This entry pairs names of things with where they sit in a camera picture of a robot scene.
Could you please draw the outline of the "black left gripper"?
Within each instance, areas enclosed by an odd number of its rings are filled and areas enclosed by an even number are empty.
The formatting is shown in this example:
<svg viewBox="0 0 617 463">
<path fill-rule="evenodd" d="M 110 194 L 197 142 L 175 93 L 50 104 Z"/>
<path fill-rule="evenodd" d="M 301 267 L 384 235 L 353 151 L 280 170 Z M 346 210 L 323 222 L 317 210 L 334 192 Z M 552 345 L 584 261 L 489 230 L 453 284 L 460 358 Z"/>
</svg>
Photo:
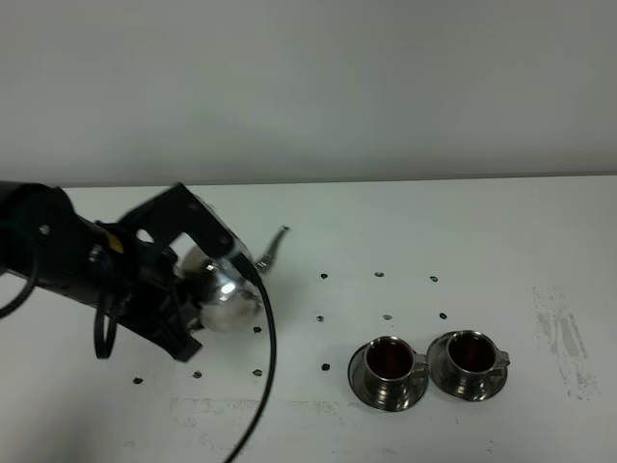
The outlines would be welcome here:
<svg viewBox="0 0 617 463">
<path fill-rule="evenodd" d="M 187 327 L 175 273 L 176 255 L 171 245 L 182 234 L 196 243 L 204 224 L 197 196 L 179 183 L 127 212 L 109 231 L 121 238 L 128 259 L 127 273 L 111 270 L 111 262 L 98 258 L 107 272 L 94 318 L 94 344 L 111 347 L 119 325 L 150 340 L 174 360 L 187 363 L 201 349 Z"/>
</svg>

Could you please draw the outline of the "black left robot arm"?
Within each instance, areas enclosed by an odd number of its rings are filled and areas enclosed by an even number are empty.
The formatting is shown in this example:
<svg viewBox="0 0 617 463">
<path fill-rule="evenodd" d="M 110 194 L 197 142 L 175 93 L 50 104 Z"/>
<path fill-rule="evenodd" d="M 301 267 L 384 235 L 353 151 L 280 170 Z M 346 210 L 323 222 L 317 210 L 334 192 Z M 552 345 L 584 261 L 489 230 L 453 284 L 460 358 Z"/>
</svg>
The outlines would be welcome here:
<svg viewBox="0 0 617 463">
<path fill-rule="evenodd" d="M 228 261 L 251 282 L 259 277 L 239 241 L 185 185 L 178 183 L 115 223 L 79 216 L 67 193 L 38 183 L 1 184 L 1 267 L 25 279 L 1 309 L 16 311 L 35 287 L 94 308 L 94 350 L 110 357 L 119 327 L 186 362 L 197 293 L 175 273 L 172 243 L 190 236 L 210 258 Z"/>
</svg>

